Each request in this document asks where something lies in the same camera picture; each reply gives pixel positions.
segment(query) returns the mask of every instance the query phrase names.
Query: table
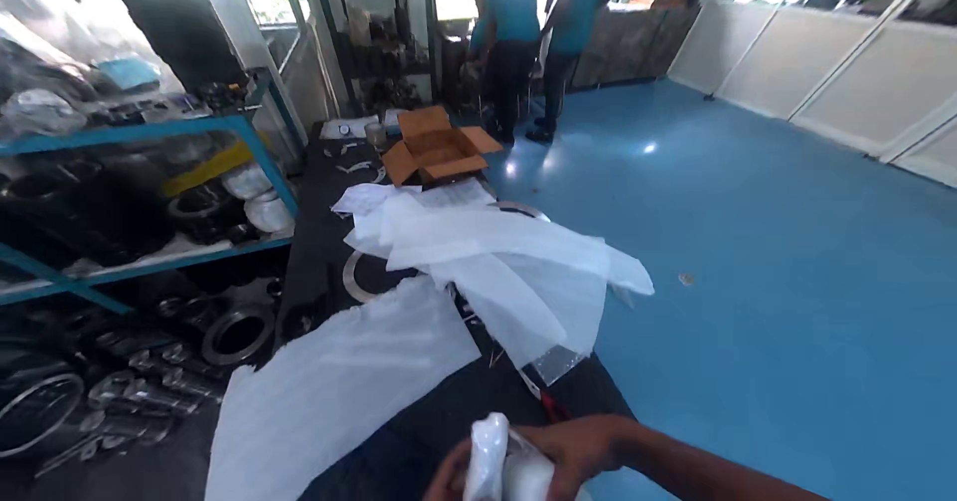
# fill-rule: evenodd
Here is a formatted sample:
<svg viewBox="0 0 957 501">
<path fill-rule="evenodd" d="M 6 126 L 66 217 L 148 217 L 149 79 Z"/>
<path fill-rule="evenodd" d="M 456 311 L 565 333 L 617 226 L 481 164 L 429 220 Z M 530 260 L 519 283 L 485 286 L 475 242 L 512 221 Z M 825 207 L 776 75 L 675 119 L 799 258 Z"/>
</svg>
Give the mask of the table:
<svg viewBox="0 0 957 501">
<path fill-rule="evenodd" d="M 315 325 L 329 315 L 359 305 L 345 291 L 341 271 L 352 249 L 341 239 L 352 229 L 352 219 L 329 211 L 350 185 L 371 181 L 376 167 L 345 174 L 336 165 L 356 162 L 378 163 L 368 145 L 344 155 L 323 150 L 339 148 L 339 142 L 319 140 L 313 129 L 306 149 L 305 176 L 299 193 L 300 212 L 296 221 L 286 269 L 286 285 L 277 325 L 277 346 L 304 332 L 303 318 Z M 394 286 L 400 277 L 383 276 L 383 282 L 364 283 L 373 292 Z M 368 501 L 419 500 L 441 459 L 456 443 L 469 435 L 471 424 L 489 412 L 505 413 L 516 424 L 545 425 L 541 403 L 532 397 L 515 367 L 504 354 L 490 366 L 501 348 L 481 324 L 469 324 L 482 357 L 443 380 L 436 389 L 393 417 L 362 446 L 316 477 L 301 497 L 320 499 L 363 499 Z M 532 379 L 539 382 L 533 372 Z M 616 413 L 632 417 L 624 397 L 597 355 L 583 360 L 549 388 L 572 417 Z"/>
</svg>

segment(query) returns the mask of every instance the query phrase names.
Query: blue cloth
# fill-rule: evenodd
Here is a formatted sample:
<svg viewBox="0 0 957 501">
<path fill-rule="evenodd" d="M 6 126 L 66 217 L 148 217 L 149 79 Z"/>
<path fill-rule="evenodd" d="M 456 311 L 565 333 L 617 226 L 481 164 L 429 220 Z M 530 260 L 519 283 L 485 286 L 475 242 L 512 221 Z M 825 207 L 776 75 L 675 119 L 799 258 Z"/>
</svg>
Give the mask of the blue cloth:
<svg viewBox="0 0 957 501">
<path fill-rule="evenodd" d="M 565 17 L 555 23 L 549 50 L 561 54 L 581 54 L 592 38 L 592 25 L 599 0 L 571 0 Z"/>
<path fill-rule="evenodd" d="M 488 17 L 495 21 L 496 41 L 535 41 L 542 31 L 536 10 L 538 0 L 485 0 Z"/>
<path fill-rule="evenodd" d="M 488 17 L 482 17 L 476 20 L 476 26 L 472 28 L 472 40 L 469 41 L 469 50 L 472 52 L 481 50 L 485 46 L 485 40 L 488 38 Z"/>
</svg>

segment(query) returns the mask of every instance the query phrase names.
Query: person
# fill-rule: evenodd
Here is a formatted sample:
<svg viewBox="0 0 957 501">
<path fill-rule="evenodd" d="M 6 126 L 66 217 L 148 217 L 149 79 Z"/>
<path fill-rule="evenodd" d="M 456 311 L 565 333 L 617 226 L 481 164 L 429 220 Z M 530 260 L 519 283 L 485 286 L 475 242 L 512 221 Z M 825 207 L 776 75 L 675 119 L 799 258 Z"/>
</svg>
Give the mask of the person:
<svg viewBox="0 0 957 501">
<path fill-rule="evenodd" d="M 552 30 L 544 61 L 544 118 L 535 121 L 538 129 L 525 133 L 529 140 L 549 144 L 554 139 L 566 80 L 592 37 L 592 25 L 598 10 L 608 1 L 558 0 L 548 14 L 542 29 L 542 37 Z"/>
<path fill-rule="evenodd" d="M 519 94 L 528 84 L 535 62 L 540 33 L 538 0 L 485 1 L 487 39 L 495 39 L 486 66 L 495 108 L 495 122 L 489 130 L 500 142 L 511 144 L 515 142 L 515 124 L 519 119 Z"/>
<path fill-rule="evenodd" d="M 596 415 L 517 430 L 555 463 L 547 501 L 573 501 L 585 481 L 622 467 L 644 474 L 682 501 L 825 499 L 624 417 Z M 423 501 L 461 500 L 470 452 L 465 440 L 449 453 Z"/>
</svg>

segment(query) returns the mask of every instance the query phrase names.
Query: metal shelf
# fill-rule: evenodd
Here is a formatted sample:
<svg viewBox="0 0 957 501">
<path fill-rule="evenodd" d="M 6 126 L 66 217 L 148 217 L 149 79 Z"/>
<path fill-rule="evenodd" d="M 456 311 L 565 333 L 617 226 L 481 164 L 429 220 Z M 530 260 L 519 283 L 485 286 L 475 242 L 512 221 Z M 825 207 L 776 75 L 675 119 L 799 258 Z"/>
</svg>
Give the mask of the metal shelf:
<svg viewBox="0 0 957 501">
<path fill-rule="evenodd" d="M 265 92 L 273 97 L 280 111 L 285 127 L 292 134 L 295 142 L 300 146 L 300 140 L 289 109 L 282 101 L 279 89 L 273 83 L 268 72 L 257 73 L 257 83 L 250 93 L 250 103 L 247 110 L 257 108 Z M 194 120 L 174 120 L 158 124 L 143 124 L 122 128 L 99 128 L 80 131 L 65 137 L 33 136 L 12 141 L 0 141 L 0 156 L 17 155 L 21 153 L 50 152 L 70 148 L 84 148 L 100 144 L 114 144 L 132 142 L 151 138 L 162 138 L 174 135 L 199 134 L 208 131 L 232 131 L 249 148 L 276 189 L 280 199 L 285 203 L 289 213 L 293 216 L 299 211 L 292 189 L 286 183 L 285 177 L 273 161 L 266 145 L 257 135 L 250 121 L 252 113 L 243 112 L 233 116 L 198 118 Z M 158 273 L 177 267 L 185 267 L 197 263 L 211 262 L 260 250 L 279 247 L 289 244 L 292 234 L 274 234 L 255 242 L 233 245 L 228 240 L 222 240 L 213 245 L 196 245 L 184 236 L 176 237 L 160 251 L 144 256 L 136 262 L 114 267 L 99 267 L 90 262 L 80 261 L 63 272 L 56 271 L 23 253 L 16 251 L 6 244 L 0 243 L 0 261 L 18 267 L 19 269 L 37 277 L 35 281 L 17 283 L 0 288 L 0 305 L 9 305 L 38 297 L 45 297 L 61 292 L 70 292 L 110 311 L 126 313 L 132 311 L 126 305 L 102 294 L 94 286 L 113 283 L 125 279 L 132 279 L 150 273 Z"/>
</svg>

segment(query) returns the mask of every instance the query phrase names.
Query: cardboard box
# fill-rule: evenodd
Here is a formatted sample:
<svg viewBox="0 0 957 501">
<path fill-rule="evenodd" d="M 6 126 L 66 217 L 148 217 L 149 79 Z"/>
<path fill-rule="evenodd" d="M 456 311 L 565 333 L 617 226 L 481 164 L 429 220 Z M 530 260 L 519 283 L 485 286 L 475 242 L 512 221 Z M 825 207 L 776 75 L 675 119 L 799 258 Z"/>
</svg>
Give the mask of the cardboard box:
<svg viewBox="0 0 957 501">
<path fill-rule="evenodd" d="M 501 144 L 482 128 L 452 128 L 441 106 L 399 114 L 402 140 L 382 156 L 392 184 L 398 187 L 416 172 L 428 184 L 488 167 L 483 153 Z"/>
</svg>

